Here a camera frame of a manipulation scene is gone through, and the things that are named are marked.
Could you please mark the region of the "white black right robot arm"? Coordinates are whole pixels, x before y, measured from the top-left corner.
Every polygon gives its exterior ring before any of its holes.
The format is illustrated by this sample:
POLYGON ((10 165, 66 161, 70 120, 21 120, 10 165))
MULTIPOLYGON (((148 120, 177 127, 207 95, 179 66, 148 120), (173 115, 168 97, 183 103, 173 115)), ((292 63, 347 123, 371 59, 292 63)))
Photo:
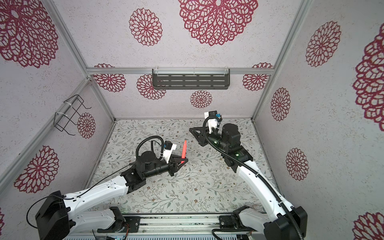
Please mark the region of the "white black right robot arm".
POLYGON ((302 207, 294 207, 265 178, 251 154, 241 145, 238 126, 225 124, 221 133, 210 127, 196 127, 190 128, 190 133, 199 145, 210 145, 222 155, 228 167, 250 187, 265 210, 260 213, 249 206, 238 208, 225 218, 221 231, 256 231, 267 240, 305 238, 307 212, 302 207))

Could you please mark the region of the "pink highlighter pen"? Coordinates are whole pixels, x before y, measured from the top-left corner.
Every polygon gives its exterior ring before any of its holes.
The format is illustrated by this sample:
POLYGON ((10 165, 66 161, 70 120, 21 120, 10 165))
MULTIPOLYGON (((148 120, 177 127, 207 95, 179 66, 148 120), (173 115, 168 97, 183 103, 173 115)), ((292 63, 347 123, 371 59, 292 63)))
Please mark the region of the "pink highlighter pen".
POLYGON ((184 141, 184 144, 183 144, 183 151, 182 151, 182 161, 181 161, 181 164, 183 164, 185 162, 185 159, 186 159, 186 153, 187 153, 187 140, 184 141))

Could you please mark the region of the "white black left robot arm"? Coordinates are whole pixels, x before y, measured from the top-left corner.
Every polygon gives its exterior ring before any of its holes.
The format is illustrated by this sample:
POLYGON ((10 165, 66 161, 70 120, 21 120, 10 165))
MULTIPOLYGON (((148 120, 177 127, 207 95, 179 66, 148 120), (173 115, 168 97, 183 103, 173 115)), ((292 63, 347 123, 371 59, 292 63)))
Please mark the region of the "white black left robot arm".
POLYGON ((144 152, 130 168, 109 181, 86 190, 63 195, 56 191, 43 198, 35 215, 41 240, 63 240, 71 233, 96 230, 113 233, 125 226, 125 218, 117 207, 88 212, 91 207, 109 199, 132 193, 146 184, 147 178, 169 173, 174 176, 188 162, 186 157, 171 154, 158 160, 155 153, 144 152))

